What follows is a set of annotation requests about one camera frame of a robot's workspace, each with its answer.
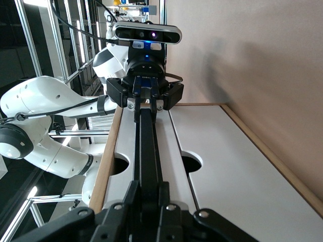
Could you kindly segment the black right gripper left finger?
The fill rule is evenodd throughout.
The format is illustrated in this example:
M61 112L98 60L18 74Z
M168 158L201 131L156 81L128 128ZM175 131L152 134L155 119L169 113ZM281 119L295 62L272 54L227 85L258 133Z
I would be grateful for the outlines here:
M95 215L91 241L128 241L129 233L140 213L140 184L130 182L121 202L110 205Z

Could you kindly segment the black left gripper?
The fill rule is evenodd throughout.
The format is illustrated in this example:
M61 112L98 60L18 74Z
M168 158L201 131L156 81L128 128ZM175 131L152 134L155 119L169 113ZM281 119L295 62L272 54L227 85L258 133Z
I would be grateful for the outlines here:
M183 78L165 71L165 46L160 50L148 48L128 50L126 74L106 80L107 94L119 107L126 107L129 98L135 99L134 122L140 121L140 103L150 100L152 123L157 109L170 110L183 95Z

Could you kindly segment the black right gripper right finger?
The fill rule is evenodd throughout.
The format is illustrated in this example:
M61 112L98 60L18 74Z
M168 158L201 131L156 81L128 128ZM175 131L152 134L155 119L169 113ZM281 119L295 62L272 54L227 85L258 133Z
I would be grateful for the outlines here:
M188 211L170 200L170 185L163 181L158 186L157 226L154 241L188 241L183 215Z

